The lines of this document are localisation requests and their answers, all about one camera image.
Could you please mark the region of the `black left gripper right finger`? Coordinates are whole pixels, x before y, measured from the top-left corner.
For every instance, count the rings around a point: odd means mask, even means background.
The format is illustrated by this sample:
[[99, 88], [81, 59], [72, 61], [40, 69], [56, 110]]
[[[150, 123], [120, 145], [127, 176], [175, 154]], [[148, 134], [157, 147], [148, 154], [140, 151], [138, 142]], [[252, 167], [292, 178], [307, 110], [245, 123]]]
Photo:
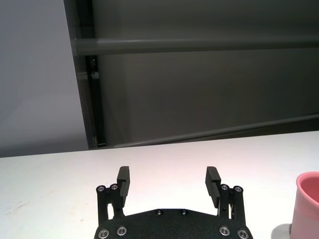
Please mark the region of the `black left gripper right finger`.
[[206, 169], [205, 185], [220, 218], [232, 219], [246, 225], [242, 187], [236, 185], [230, 188], [222, 184], [218, 170], [213, 166]]

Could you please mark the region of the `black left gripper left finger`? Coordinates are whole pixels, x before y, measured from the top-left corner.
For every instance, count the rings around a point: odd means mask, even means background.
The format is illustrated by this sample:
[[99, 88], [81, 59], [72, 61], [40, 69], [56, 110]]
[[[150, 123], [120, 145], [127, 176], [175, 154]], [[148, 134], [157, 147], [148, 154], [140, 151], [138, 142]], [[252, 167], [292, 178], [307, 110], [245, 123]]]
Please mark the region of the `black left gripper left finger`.
[[123, 208], [130, 186], [130, 169], [128, 166], [121, 166], [117, 176], [117, 182], [110, 187], [100, 185], [96, 188], [98, 205], [98, 224], [109, 219], [108, 205], [111, 204], [114, 218], [124, 217]]

